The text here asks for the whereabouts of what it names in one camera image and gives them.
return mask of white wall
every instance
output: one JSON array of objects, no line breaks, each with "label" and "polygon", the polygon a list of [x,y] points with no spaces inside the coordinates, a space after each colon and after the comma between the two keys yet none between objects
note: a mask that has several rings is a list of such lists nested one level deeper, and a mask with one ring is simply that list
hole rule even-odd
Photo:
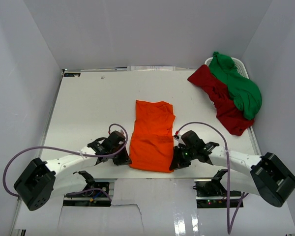
[{"label": "white wall", "polygon": [[[61,70],[22,0],[0,0],[0,236],[9,234],[17,199],[2,172],[18,151],[39,144]],[[35,153],[15,161],[8,186]]]},{"label": "white wall", "polygon": [[24,0],[61,68],[241,57],[271,0]]},{"label": "white wall", "polygon": [[[254,130],[263,153],[276,153],[295,174],[295,0],[275,0],[242,60],[263,104]],[[295,191],[288,199],[295,223]]]}]

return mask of orange cloth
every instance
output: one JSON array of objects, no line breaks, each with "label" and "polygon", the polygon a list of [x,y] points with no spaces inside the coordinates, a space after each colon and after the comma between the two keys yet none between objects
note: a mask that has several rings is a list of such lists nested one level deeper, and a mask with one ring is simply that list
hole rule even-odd
[{"label": "orange cloth", "polygon": [[170,173],[173,159],[173,106],[136,100],[136,121],[130,143],[131,168]]}]

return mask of red cloth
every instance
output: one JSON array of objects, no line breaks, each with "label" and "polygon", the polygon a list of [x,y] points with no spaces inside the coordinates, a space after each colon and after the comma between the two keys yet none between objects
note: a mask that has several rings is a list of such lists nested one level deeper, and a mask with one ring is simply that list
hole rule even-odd
[{"label": "red cloth", "polygon": [[217,112],[216,118],[231,134],[240,136],[254,123],[253,119],[244,118],[242,111],[238,110],[231,100],[227,85],[212,75],[207,65],[202,65],[196,70],[188,78],[188,81],[201,87],[208,94],[211,101],[214,102]]}]

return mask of green shirt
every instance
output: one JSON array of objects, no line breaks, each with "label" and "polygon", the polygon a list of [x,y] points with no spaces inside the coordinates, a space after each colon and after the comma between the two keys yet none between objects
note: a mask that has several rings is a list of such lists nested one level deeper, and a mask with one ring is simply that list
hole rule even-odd
[{"label": "green shirt", "polygon": [[235,63],[229,56],[214,52],[209,68],[217,79],[227,85],[231,99],[243,111],[243,116],[248,120],[253,119],[262,104],[258,86],[237,72]]}]

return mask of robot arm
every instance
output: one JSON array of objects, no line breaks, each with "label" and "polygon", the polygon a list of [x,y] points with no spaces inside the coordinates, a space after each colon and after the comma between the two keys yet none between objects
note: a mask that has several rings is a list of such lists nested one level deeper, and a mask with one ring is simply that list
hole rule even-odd
[{"label": "robot arm", "polygon": [[[125,142],[122,131],[112,132],[108,138],[99,138],[79,150],[80,155],[70,154],[62,158],[42,161],[32,160],[14,184],[14,189],[29,210],[41,208],[51,197],[79,192],[94,187],[93,177],[85,171],[86,167],[108,161],[104,157],[91,155],[114,155]],[[115,165],[131,164],[124,148],[111,158]]]},{"label": "robot arm", "polygon": [[[171,170],[191,165],[191,160],[227,167],[224,147],[217,143],[205,144],[197,134],[188,131],[176,136],[179,145],[174,147]],[[231,166],[231,188],[260,195],[275,207],[281,207],[295,189],[295,176],[273,153],[264,156],[248,155],[229,150]],[[211,187],[218,191],[227,189],[227,170],[220,170],[212,179]]]},{"label": "robot arm", "polygon": [[[226,150],[219,144],[206,144],[193,131],[175,138],[180,143],[174,147],[171,170],[188,167],[194,159],[209,165],[227,167]],[[124,141],[123,134],[114,131],[108,138],[99,138],[82,148],[80,155],[71,154],[48,161],[36,158],[25,168],[14,188],[29,210],[42,207],[51,197],[90,189],[94,184],[92,176],[80,170],[105,162],[108,158],[86,157],[83,154],[112,154],[121,149]],[[295,189],[295,176],[276,155],[248,155],[231,150],[228,152],[232,190],[260,195],[271,205],[281,207]],[[113,162],[115,165],[131,163],[125,148],[113,157]],[[210,187],[218,192],[225,192],[227,174],[227,170],[219,170],[212,178]]]}]

